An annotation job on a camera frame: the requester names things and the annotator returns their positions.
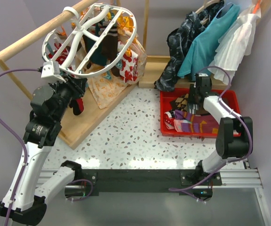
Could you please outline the brown sock grey cuff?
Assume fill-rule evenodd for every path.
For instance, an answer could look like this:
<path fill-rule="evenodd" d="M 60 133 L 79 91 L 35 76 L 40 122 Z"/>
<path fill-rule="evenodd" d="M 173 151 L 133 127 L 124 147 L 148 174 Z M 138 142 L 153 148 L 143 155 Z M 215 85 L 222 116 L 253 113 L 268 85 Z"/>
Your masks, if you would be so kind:
<path fill-rule="evenodd" d="M 188 110 L 189 113 L 191 114 L 196 114 L 196 115 L 203 115 L 206 113 L 206 111 L 201 107 L 199 104 L 196 103 L 188 103 Z"/>

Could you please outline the white round clip hanger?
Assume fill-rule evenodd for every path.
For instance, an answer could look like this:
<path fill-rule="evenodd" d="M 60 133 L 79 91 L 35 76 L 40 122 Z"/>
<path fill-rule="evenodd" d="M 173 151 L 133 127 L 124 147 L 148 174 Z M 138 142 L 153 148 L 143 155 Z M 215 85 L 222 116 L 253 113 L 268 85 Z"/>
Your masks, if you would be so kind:
<path fill-rule="evenodd" d="M 133 80 L 137 54 L 130 45 L 136 40 L 137 23 L 128 9 L 108 4 L 93 4 L 84 15 L 71 7 L 73 31 L 60 40 L 56 30 L 42 44 L 44 60 L 41 77 L 51 83 L 63 81 L 65 74 L 76 78 L 97 75 Z"/>

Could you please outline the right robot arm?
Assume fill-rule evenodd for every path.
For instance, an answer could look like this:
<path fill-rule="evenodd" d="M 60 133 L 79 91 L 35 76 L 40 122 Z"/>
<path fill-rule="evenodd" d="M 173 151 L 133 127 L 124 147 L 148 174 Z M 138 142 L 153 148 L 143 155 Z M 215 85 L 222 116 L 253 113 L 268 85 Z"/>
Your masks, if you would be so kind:
<path fill-rule="evenodd" d="M 253 121 L 232 110 L 222 96 L 212 91 L 211 78 L 203 73 L 195 75 L 190 86 L 188 113 L 196 113 L 200 106 L 218 122 L 215 151 L 201 160 L 189 178 L 200 185 L 211 180 L 211 175 L 227 163 L 247 158 L 253 150 Z"/>

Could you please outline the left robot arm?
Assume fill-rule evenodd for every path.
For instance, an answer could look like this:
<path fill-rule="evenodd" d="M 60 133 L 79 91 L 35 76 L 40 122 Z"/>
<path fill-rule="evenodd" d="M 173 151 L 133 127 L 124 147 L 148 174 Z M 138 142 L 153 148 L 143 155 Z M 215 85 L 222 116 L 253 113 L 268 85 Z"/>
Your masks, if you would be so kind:
<path fill-rule="evenodd" d="M 67 184 L 82 181 L 81 165 L 65 161 L 43 185 L 37 182 L 43 164 L 55 144 L 62 126 L 61 120 L 68 107 L 75 115 L 83 111 L 81 98 L 87 79 L 69 75 L 63 82 L 44 85 L 32 94 L 30 120 L 25 127 L 23 150 L 14 180 L 0 201 L 0 216 L 28 226 L 36 226 L 43 219 L 48 203 Z"/>

